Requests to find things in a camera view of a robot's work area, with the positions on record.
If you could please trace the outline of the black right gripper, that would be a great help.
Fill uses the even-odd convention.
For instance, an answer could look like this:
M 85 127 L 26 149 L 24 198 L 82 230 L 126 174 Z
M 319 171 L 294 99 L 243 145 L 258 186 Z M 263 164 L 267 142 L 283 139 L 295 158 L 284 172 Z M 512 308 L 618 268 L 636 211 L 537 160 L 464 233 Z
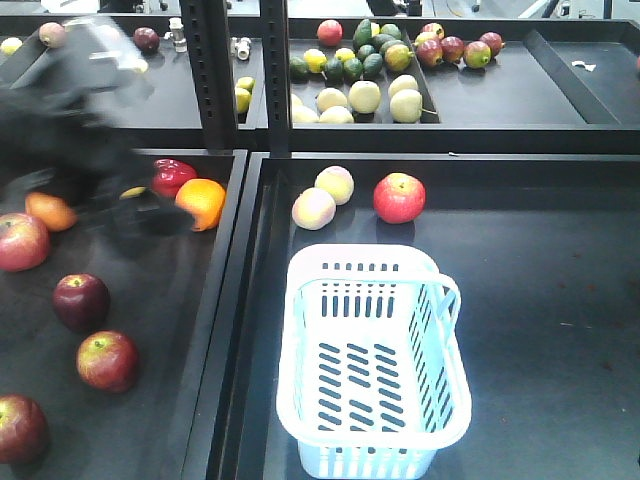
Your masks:
M 125 190 L 144 186 L 135 198 L 120 199 Z M 187 234 L 192 215 L 135 179 L 123 176 L 86 176 L 75 184 L 81 221 L 121 249 L 143 250 L 160 239 Z

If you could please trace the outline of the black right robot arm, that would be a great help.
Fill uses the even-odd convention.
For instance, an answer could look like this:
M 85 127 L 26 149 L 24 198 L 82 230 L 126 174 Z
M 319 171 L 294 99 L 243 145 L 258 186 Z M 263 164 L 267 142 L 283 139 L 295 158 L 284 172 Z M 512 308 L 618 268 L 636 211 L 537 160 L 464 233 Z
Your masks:
M 190 232 L 193 216 L 145 190 L 152 162 L 136 140 L 94 109 L 94 93 L 144 99 L 150 86 L 134 61 L 141 55 L 110 18 L 67 23 L 62 46 L 17 88 L 1 86 L 1 170 L 14 178 L 7 195 L 37 191 L 56 196 L 101 225 L 118 244 Z

